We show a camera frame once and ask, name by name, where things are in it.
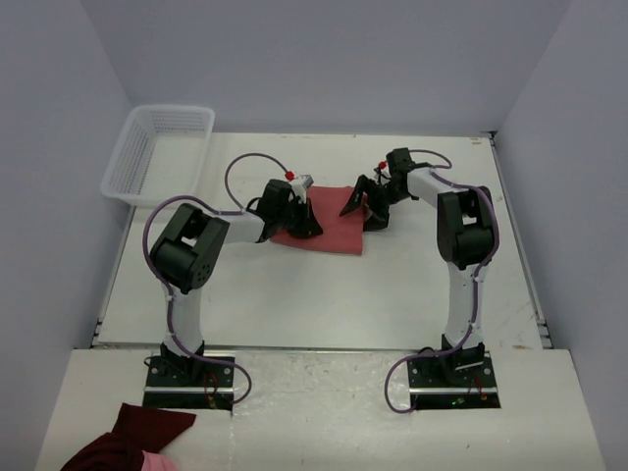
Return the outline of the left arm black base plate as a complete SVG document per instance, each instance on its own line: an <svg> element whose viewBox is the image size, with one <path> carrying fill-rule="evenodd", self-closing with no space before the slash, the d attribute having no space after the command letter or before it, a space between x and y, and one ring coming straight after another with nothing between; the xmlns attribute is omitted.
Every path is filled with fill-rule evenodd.
<svg viewBox="0 0 628 471"><path fill-rule="evenodd" d="M147 367L141 405L159 409L234 408L234 368L161 354L144 359Z"/></svg>

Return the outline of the salmon red t-shirt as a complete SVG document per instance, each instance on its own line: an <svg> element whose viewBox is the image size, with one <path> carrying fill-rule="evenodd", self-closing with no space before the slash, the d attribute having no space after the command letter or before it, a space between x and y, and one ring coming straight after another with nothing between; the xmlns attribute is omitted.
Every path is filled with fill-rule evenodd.
<svg viewBox="0 0 628 471"><path fill-rule="evenodd" d="M302 250L361 255L364 208L360 206L347 215L340 215L341 209L352 194L352 188L312 186L307 194L323 233L311 238L296 238L286 231L280 231L271 238L271 242Z"/></svg>

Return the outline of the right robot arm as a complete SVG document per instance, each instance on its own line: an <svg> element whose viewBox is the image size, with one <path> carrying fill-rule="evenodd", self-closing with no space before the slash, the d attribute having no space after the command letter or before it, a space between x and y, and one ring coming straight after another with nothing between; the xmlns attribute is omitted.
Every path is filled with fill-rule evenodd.
<svg viewBox="0 0 628 471"><path fill-rule="evenodd" d="M375 169L360 176L340 210L345 216L367 210L363 229L385 229L390 208L406 199L436 210L437 247L448 269L449 298L441 348L422 349L406 365L422 380L458 386L485 359L481 308L485 277L497 253L500 234L494 204L485 186L455 183L440 174L449 158L434 150L397 148Z"/></svg>

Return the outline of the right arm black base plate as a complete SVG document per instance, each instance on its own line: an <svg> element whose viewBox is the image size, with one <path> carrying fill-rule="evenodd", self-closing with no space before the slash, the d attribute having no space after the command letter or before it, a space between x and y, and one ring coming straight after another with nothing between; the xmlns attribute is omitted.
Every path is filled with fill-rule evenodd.
<svg viewBox="0 0 628 471"><path fill-rule="evenodd" d="M499 409L493 361L487 353L479 366L447 370L439 359L407 362L411 408L422 410Z"/></svg>

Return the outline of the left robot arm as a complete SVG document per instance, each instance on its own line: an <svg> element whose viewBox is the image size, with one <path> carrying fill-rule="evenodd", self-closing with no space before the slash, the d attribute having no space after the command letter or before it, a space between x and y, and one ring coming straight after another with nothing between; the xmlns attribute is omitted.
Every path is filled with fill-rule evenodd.
<svg viewBox="0 0 628 471"><path fill-rule="evenodd" d="M223 246L263 243L286 231L299 238L323 233L307 190L313 179L271 179L262 195L238 211L218 211L197 197L175 196L150 214L142 234L149 270L162 284L167 303L167 334L160 357L180 384L197 383L204 372L200 299Z"/></svg>

